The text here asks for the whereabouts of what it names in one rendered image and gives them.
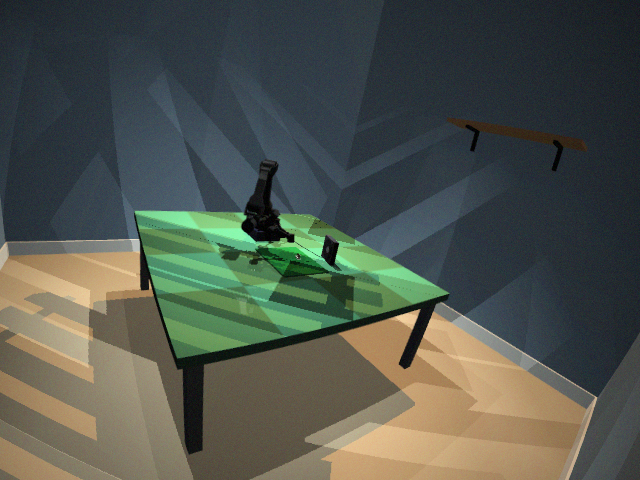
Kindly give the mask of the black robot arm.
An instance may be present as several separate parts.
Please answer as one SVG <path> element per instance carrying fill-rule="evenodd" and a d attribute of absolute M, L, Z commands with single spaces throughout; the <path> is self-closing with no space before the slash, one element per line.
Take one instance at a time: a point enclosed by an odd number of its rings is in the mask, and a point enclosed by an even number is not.
<path fill-rule="evenodd" d="M 275 219 L 280 215 L 277 209 L 272 209 L 271 189 L 272 179 L 278 170 L 276 161 L 265 159 L 260 163 L 260 171 L 256 183 L 254 194 L 249 198 L 246 204 L 244 214 L 246 219 L 241 223 L 241 229 L 245 233 L 252 232 L 257 229 L 260 218 L 264 218 L 267 225 L 272 225 Z M 250 211 L 250 212 L 247 212 Z M 252 213 L 254 212 L 254 213 Z M 270 223 L 271 222 L 271 223 Z"/>

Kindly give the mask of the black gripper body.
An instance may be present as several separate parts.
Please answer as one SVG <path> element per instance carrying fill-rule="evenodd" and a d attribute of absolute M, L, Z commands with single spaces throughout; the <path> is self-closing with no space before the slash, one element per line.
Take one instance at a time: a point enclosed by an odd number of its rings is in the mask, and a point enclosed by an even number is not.
<path fill-rule="evenodd" d="M 264 217 L 264 218 L 266 219 L 266 217 Z M 280 219 L 276 218 L 275 222 L 273 221 L 272 225 L 270 226 L 270 225 L 266 224 L 264 218 L 262 218 L 262 217 L 260 218 L 260 220 L 258 222 L 258 225 L 257 225 L 257 229 L 258 229 L 258 231 L 264 231 L 265 232 L 265 240 L 269 242 L 270 241 L 270 237 L 271 237 L 271 235 L 273 236 L 274 231 L 275 231 L 276 227 L 278 226 Z"/>

